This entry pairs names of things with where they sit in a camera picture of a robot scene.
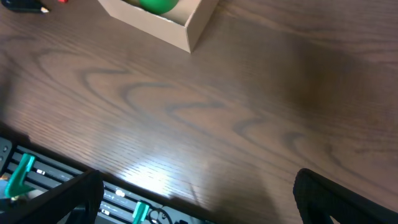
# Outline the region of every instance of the green clip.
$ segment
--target green clip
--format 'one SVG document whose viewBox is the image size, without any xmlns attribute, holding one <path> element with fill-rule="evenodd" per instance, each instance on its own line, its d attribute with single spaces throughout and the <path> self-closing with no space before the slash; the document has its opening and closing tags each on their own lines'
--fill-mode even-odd
<svg viewBox="0 0 398 224">
<path fill-rule="evenodd" d="M 4 194 L 7 198 L 22 195 L 34 190 L 32 187 L 25 185 L 24 181 L 27 173 L 32 169 L 35 159 L 34 156 L 26 153 L 22 156 L 17 169 L 11 175 L 6 185 Z"/>
<path fill-rule="evenodd" d="M 141 224 L 149 211 L 149 205 L 144 202 L 137 202 L 134 213 L 132 214 L 132 224 Z"/>
</svg>

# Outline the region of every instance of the dark wood surface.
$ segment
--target dark wood surface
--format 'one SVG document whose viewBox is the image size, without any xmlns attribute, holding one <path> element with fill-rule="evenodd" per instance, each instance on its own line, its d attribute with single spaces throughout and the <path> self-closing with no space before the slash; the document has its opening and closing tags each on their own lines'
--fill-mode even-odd
<svg viewBox="0 0 398 224">
<path fill-rule="evenodd" d="M 397 1 L 221 1 L 191 55 L 45 3 L 0 9 L 1 116 L 33 142 L 237 223 L 301 223 L 303 167 L 398 211 Z"/>
</svg>

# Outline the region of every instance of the open box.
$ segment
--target open box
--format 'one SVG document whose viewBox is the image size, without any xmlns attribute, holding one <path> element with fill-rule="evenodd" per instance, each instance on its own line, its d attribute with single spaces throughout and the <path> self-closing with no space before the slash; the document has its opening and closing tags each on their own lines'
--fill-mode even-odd
<svg viewBox="0 0 398 224">
<path fill-rule="evenodd" d="M 139 7 L 138 0 L 98 0 L 114 18 L 126 22 L 187 52 L 192 52 L 218 0 L 179 0 L 159 16 Z"/>
</svg>

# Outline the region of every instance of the green object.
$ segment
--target green object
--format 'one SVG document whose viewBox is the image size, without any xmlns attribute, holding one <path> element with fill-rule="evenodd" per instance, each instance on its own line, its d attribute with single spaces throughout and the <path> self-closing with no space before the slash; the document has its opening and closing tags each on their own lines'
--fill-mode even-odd
<svg viewBox="0 0 398 224">
<path fill-rule="evenodd" d="M 6 185 L 4 194 L 7 198 L 15 197 L 34 190 L 32 187 L 25 185 L 24 181 L 27 173 L 32 169 L 35 160 L 36 158 L 30 154 L 25 153 L 22 156 L 17 169 L 11 175 Z"/>
<path fill-rule="evenodd" d="M 169 12 L 177 3 L 178 0 L 139 0 L 143 9 L 156 15 Z"/>
<path fill-rule="evenodd" d="M 149 205 L 144 202 L 137 202 L 134 213 L 132 214 L 132 224 L 141 224 L 148 215 Z"/>
</svg>

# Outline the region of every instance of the green ball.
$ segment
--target green ball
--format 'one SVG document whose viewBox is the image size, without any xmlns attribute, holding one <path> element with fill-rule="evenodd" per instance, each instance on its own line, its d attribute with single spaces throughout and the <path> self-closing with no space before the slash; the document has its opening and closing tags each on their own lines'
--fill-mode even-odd
<svg viewBox="0 0 398 224">
<path fill-rule="evenodd" d="M 139 3 L 143 9 L 159 15 L 172 10 L 178 0 L 139 0 Z"/>
</svg>

